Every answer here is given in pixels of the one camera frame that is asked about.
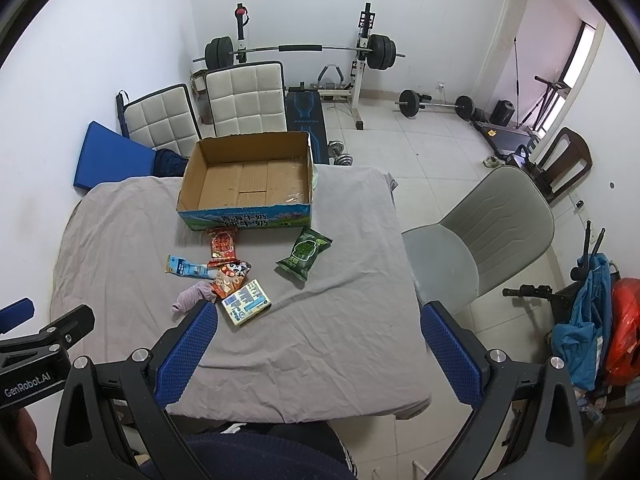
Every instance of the metal bolt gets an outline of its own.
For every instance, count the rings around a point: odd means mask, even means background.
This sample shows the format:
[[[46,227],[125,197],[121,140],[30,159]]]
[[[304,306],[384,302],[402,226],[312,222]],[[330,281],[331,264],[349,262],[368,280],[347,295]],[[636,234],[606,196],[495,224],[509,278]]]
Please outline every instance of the metal bolt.
[[[557,368],[558,370],[561,370],[562,368],[564,368],[564,361],[562,361],[562,359],[559,357],[552,357],[551,365],[553,368]]]
[[[147,357],[149,357],[149,350],[146,348],[138,348],[133,351],[133,354],[131,354],[131,358],[137,363],[141,363]]]
[[[74,368],[84,368],[89,363],[89,359],[81,355],[78,359],[74,361]]]
[[[489,357],[497,363],[503,363],[507,360],[507,354],[502,350],[491,350],[489,352]]]

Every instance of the white wall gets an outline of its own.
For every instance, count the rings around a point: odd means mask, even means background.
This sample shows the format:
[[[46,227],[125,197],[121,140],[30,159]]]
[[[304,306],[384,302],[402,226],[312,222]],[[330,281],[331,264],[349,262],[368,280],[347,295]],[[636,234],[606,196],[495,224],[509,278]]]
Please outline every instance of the white wall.
[[[193,0],[198,50],[214,37],[238,38],[236,3],[249,10],[248,47],[284,43],[354,46],[365,2],[376,12],[374,32],[386,34],[407,58],[384,72],[368,71],[364,88],[435,93],[446,85],[448,100],[469,94],[478,78],[500,18],[504,0]],[[316,80],[329,62],[350,72],[353,53],[249,54],[249,60],[279,59],[289,85]]]
[[[536,105],[546,89],[534,76],[548,80],[558,78],[571,54],[579,29],[580,17],[570,6],[559,5],[556,0],[527,0],[517,35],[521,120]],[[509,100],[516,106],[513,45],[486,110],[491,113],[495,104],[502,99]],[[527,124],[533,124],[535,118],[536,112]]]
[[[583,136],[593,158],[593,168],[576,189],[593,223],[592,230],[607,230],[601,251],[618,264],[622,276],[636,278],[640,277],[638,102],[638,69],[607,26],[561,128],[566,126]],[[557,218],[553,249],[568,283],[569,272],[582,252],[584,229],[568,197],[552,210]]]
[[[79,196],[72,187],[91,121],[116,129],[114,97],[187,82],[195,33],[190,0],[50,0],[0,69],[0,306],[27,296],[49,322],[52,268]],[[29,408],[50,456],[57,402]]]

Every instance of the green snack bag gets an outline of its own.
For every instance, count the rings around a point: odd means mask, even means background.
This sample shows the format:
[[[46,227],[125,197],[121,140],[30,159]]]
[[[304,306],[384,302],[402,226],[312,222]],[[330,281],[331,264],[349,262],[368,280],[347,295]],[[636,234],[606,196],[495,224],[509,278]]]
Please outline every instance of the green snack bag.
[[[310,227],[305,227],[293,245],[291,256],[276,264],[299,280],[306,282],[307,273],[314,264],[316,256],[329,248],[332,242],[331,238],[321,235]]]

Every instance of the blue gripper pad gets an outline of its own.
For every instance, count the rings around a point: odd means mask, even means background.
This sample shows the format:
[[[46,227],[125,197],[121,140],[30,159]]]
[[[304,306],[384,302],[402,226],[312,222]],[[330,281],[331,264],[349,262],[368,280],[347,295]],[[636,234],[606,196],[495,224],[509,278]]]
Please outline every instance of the blue gripper pad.
[[[35,309],[29,298],[22,298],[0,310],[0,334],[6,334],[9,330],[21,325],[33,317]]]
[[[480,370],[431,304],[422,308],[420,329],[458,400],[478,408],[482,402]]]
[[[207,303],[158,368],[154,398],[163,410],[178,402],[218,329],[218,311]]]

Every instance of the red snack bag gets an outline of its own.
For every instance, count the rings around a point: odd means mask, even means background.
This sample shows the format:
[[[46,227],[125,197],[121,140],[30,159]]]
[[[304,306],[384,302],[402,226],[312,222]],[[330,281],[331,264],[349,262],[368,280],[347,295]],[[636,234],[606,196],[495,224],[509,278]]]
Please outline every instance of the red snack bag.
[[[247,262],[223,265],[218,269],[218,273],[211,283],[213,292],[224,300],[242,286],[244,277],[250,269],[251,264]]]
[[[237,227],[215,227],[207,229],[211,237],[211,260],[209,266],[218,266],[236,262]]]

